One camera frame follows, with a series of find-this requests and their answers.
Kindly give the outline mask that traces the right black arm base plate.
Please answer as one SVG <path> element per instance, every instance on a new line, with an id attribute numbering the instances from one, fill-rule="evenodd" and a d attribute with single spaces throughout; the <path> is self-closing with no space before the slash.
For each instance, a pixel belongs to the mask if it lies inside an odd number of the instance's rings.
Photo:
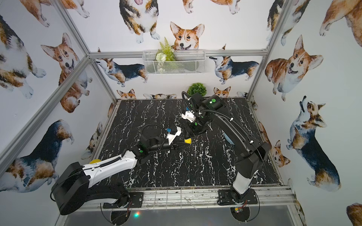
<path id="1" fill-rule="evenodd" d="M 244 194 L 237 193 L 236 190 L 218 190 L 217 204 L 220 206 L 226 205 L 243 205 L 247 204 L 258 204 L 259 201 L 256 197 L 255 190 L 249 188 Z"/>

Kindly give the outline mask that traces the green fern with white flower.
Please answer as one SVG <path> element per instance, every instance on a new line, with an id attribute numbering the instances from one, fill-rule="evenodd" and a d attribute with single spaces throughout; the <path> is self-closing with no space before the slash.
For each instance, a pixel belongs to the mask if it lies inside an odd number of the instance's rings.
<path id="1" fill-rule="evenodd" d="M 157 72 L 166 73 L 176 70 L 176 58 L 174 55 L 174 49 L 168 42 L 167 38 L 164 39 L 164 43 L 160 42 L 160 49 L 156 53 Z"/>

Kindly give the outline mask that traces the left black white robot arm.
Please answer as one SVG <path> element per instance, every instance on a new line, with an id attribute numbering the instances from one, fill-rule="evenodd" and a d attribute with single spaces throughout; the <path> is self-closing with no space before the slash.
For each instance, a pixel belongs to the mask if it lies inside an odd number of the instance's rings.
<path id="1" fill-rule="evenodd" d="M 81 165 L 70 164 L 51 189 L 52 200 L 61 215 L 69 215 L 84 205 L 109 203 L 117 207 L 130 204 L 131 197 L 122 185 L 99 186 L 98 183 L 122 171 L 145 164 L 153 154 L 162 151 L 178 151 L 191 145 L 191 139 L 168 135 L 165 139 L 142 139 L 132 148 L 115 157 Z"/>

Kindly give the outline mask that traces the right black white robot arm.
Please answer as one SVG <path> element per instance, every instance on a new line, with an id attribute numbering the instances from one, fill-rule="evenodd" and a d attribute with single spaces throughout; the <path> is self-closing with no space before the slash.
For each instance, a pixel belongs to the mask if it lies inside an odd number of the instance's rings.
<path id="1" fill-rule="evenodd" d="M 238 156 L 235 163 L 237 176 L 226 199 L 240 203 L 249 191 L 254 175 L 264 165 L 270 151 L 269 145 L 247 132 L 217 95 L 204 98 L 199 93 L 189 96 L 183 91 L 182 99 L 187 106 L 182 118 L 188 120 L 188 137 L 201 135 L 209 129 L 209 125 L 214 125 L 223 131 L 225 139 L 233 145 Z"/>

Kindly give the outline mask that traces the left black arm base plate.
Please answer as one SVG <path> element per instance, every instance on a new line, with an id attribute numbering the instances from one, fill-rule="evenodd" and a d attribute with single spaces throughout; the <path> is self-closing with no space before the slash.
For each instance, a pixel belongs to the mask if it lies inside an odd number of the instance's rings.
<path id="1" fill-rule="evenodd" d="M 142 206 L 143 197 L 143 192 L 131 192 L 127 195 L 121 195 L 121 197 L 117 199 L 114 203 L 103 203 L 102 208 L 140 208 Z"/>

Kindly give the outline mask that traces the potted green plant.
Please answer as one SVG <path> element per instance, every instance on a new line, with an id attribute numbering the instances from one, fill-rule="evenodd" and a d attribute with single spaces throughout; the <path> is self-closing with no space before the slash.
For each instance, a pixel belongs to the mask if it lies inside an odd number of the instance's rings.
<path id="1" fill-rule="evenodd" d="M 205 85 L 199 82 L 191 84 L 187 90 L 187 94 L 189 96 L 192 96 L 196 93 L 199 93 L 201 96 L 204 97 L 207 94 L 207 89 Z"/>

